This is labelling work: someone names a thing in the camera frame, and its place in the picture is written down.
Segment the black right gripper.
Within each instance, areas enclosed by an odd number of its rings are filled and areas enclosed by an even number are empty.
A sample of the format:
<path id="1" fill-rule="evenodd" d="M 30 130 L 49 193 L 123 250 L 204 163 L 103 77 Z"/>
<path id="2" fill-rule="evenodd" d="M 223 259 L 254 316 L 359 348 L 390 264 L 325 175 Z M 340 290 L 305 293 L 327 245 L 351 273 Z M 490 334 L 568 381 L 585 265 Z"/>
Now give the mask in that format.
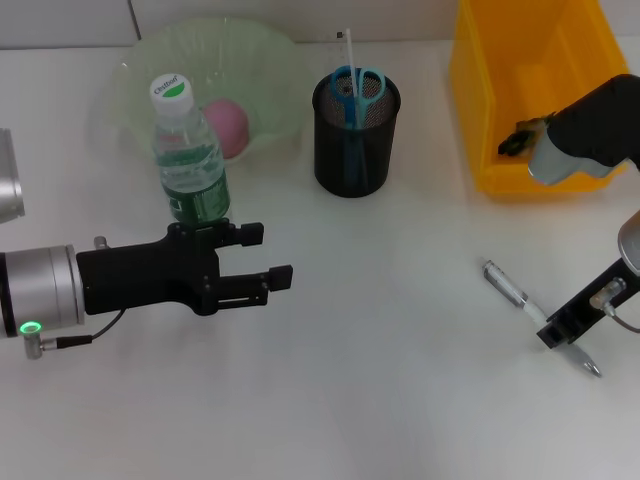
<path id="1" fill-rule="evenodd" d="M 554 349 L 570 337 L 582 336 L 605 317 L 622 324 L 616 309 L 638 293 L 639 275 L 619 259 L 555 312 L 537 336 Z"/>

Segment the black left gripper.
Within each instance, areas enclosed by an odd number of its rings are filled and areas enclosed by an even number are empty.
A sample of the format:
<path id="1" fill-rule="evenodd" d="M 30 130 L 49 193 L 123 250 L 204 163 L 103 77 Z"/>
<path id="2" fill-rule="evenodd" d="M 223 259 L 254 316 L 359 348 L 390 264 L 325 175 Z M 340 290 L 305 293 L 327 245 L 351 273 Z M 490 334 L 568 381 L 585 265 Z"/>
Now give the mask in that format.
<path id="1" fill-rule="evenodd" d="M 81 252 L 76 260 L 89 315 L 175 302 L 200 316 L 217 310 L 264 306 L 269 294 L 291 288 L 293 267 L 220 276 L 216 249 L 263 243 L 260 222 L 229 219 L 199 228 L 173 223 L 155 242 Z M 217 301 L 214 287 L 217 282 Z"/>

